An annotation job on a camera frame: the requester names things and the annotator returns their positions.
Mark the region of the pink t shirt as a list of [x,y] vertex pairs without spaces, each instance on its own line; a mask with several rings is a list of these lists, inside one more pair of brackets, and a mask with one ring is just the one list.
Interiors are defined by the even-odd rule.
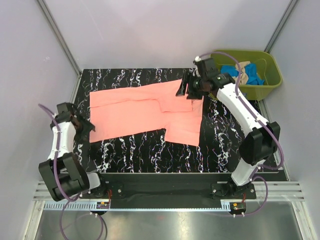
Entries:
[[198,146],[203,101],[176,96],[181,82],[91,92],[90,143],[164,129],[166,142]]

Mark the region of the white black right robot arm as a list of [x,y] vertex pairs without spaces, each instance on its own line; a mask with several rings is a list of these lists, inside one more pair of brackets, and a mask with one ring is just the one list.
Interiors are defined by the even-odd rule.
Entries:
[[206,94],[213,94],[235,117],[245,136],[239,146],[240,161],[230,179],[212,191],[215,197],[236,199],[245,193],[255,173],[280,148],[281,128],[250,105],[239,89],[240,78],[221,73],[213,58],[197,56],[193,63],[195,70],[183,75],[176,96],[199,100]]

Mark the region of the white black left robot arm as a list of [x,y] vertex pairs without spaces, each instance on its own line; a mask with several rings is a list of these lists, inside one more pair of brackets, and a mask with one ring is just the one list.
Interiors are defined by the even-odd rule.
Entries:
[[97,198],[108,193],[108,186],[96,172],[87,173],[74,153],[74,142],[87,141],[95,126],[77,113],[73,103],[58,104],[57,114],[38,104],[51,119],[52,147],[46,161],[38,165],[38,171],[47,190],[56,202],[76,201],[76,195],[91,192]]

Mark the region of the beige t shirt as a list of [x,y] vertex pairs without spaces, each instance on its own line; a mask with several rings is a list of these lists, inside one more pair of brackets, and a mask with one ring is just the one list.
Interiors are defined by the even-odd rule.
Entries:
[[248,67],[249,64],[251,64],[250,61],[242,61],[239,64],[235,64],[235,69],[236,69],[237,72],[236,72],[235,76],[233,76],[232,78],[235,81],[237,81],[238,80],[239,71],[240,71],[240,81],[239,81],[240,85],[246,85],[248,80],[249,80],[249,76],[246,73],[246,67]]

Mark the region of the blue t shirt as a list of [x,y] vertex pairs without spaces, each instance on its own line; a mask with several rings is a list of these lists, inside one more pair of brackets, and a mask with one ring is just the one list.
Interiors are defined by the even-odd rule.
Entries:
[[[220,69],[220,72],[222,74],[228,73],[231,77],[235,77],[237,71],[236,71],[235,65],[234,66],[223,65]],[[249,66],[245,68],[245,72],[249,77],[246,85],[262,86],[264,84],[265,81],[258,76],[257,66],[255,63],[249,64]]]

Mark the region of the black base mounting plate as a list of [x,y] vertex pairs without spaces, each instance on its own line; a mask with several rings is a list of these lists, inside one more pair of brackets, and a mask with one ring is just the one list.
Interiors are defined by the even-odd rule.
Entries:
[[255,200],[251,183],[236,186],[229,173],[103,173],[102,186],[83,199],[106,200],[111,209],[213,209],[221,200]]

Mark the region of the olive green plastic bin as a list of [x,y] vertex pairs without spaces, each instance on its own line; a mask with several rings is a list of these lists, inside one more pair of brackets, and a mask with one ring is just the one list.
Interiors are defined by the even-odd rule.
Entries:
[[261,101],[265,99],[271,91],[282,84],[282,76],[279,72],[278,66],[274,58],[264,52],[255,50],[234,50],[221,49],[233,58],[238,63],[250,61],[256,64],[258,76],[264,80],[263,85],[240,85],[239,90],[250,101]]

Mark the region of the aluminium frame rail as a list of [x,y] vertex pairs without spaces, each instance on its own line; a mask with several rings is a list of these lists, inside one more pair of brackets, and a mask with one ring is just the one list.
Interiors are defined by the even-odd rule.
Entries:
[[[266,196],[266,187],[262,181],[255,181],[254,187],[246,193],[246,202],[262,202]],[[297,181],[268,181],[269,202],[303,202],[305,200],[301,186]],[[40,181],[33,196],[33,201],[52,201],[45,183]]]

